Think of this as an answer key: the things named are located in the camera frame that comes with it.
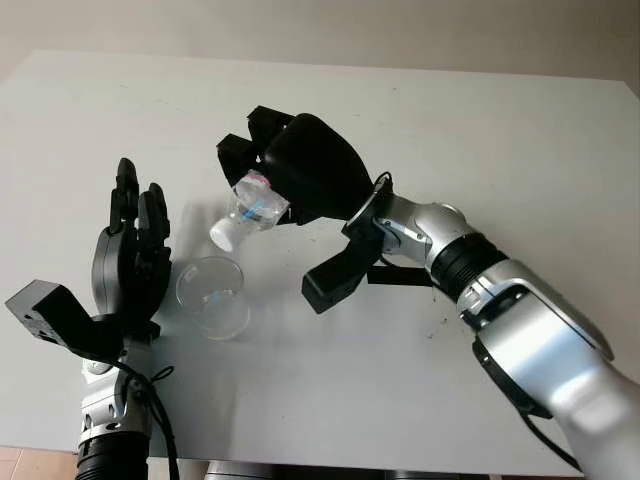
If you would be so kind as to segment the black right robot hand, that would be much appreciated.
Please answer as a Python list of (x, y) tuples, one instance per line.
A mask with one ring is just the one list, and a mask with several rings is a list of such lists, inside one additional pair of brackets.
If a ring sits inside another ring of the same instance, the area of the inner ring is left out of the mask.
[(373, 192), (358, 153), (320, 118), (258, 106), (247, 120), (251, 138), (226, 135), (217, 145), (218, 159), (231, 186), (251, 170), (267, 178), (289, 202), (280, 225), (347, 221)]

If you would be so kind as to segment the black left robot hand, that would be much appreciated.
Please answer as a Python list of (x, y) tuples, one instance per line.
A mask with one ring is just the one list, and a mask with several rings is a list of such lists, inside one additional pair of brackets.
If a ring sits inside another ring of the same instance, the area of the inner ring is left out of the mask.
[(155, 182), (139, 189), (134, 163), (119, 161), (111, 191), (109, 223), (100, 232), (91, 268), (93, 296), (100, 314), (119, 323), (125, 336), (149, 335), (166, 294), (172, 262), (165, 196)]

